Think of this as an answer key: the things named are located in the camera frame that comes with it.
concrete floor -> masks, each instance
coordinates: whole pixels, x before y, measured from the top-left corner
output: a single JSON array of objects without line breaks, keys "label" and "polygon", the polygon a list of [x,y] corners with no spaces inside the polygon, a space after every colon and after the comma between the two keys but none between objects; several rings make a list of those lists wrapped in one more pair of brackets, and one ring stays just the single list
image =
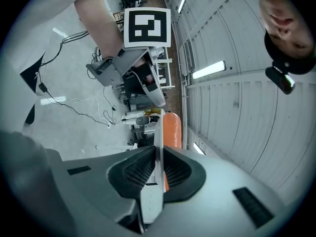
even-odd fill
[{"label": "concrete floor", "polygon": [[[108,0],[112,12],[119,10],[119,0]],[[84,31],[74,5],[71,5],[56,19],[55,29],[72,35]],[[59,50],[59,44],[64,37],[52,31],[49,47],[45,53],[46,61],[52,59]],[[60,55],[55,61],[48,64],[44,83],[54,97],[66,96],[85,100],[93,95],[99,100],[100,115],[103,111],[111,113],[111,106],[103,96],[103,86],[87,76],[86,64],[91,63],[92,53],[96,47],[90,36],[63,45]],[[43,79],[45,66],[40,70]],[[37,88],[38,95],[44,95]],[[112,105],[117,106],[114,117],[120,120],[128,108],[121,103],[118,92],[112,88],[105,88],[105,95]],[[93,98],[87,102],[63,102],[74,107],[78,112],[93,116],[97,121],[105,122],[98,117],[97,101]],[[73,110],[58,104],[42,106],[36,102],[35,122],[23,128],[23,133],[40,142],[46,148],[57,150],[63,160],[91,158],[118,153],[120,150],[104,147],[127,146],[131,134],[129,127],[118,123],[110,129],[104,124],[94,122],[91,118],[79,116]]]}]

nose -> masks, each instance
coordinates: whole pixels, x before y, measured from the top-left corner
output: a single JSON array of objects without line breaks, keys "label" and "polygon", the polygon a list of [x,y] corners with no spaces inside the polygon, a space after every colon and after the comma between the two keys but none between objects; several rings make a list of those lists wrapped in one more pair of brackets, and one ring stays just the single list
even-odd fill
[{"label": "nose", "polygon": [[277,27],[276,31],[281,39],[286,39],[287,37],[289,37],[291,35],[291,30],[288,28]]}]

lips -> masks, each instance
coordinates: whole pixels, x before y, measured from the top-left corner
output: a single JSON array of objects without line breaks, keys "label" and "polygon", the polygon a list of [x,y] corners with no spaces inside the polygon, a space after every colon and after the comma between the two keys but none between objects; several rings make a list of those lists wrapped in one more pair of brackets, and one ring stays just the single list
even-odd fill
[{"label": "lips", "polygon": [[270,17],[277,26],[288,26],[293,22],[292,18],[277,18],[273,15],[270,15]]}]

light fixture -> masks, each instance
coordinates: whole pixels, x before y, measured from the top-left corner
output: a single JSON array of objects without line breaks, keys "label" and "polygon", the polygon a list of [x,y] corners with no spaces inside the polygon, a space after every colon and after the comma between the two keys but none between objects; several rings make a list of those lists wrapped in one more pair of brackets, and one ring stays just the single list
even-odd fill
[{"label": "light fixture", "polygon": [[194,142],[193,143],[193,146],[194,146],[194,148],[196,149],[196,151],[199,153],[199,154],[201,154],[201,155],[204,155],[205,153],[202,151],[202,149],[201,148],[199,148],[199,146]]},{"label": "light fixture", "polygon": [[180,6],[179,6],[179,9],[178,9],[178,12],[179,12],[179,13],[181,12],[185,1],[186,1],[186,0],[182,0],[182,1],[181,1]]},{"label": "light fixture", "polygon": [[204,77],[204,76],[207,76],[216,72],[224,71],[224,70],[226,70],[225,61],[219,61],[204,69],[194,72],[193,79]]}]

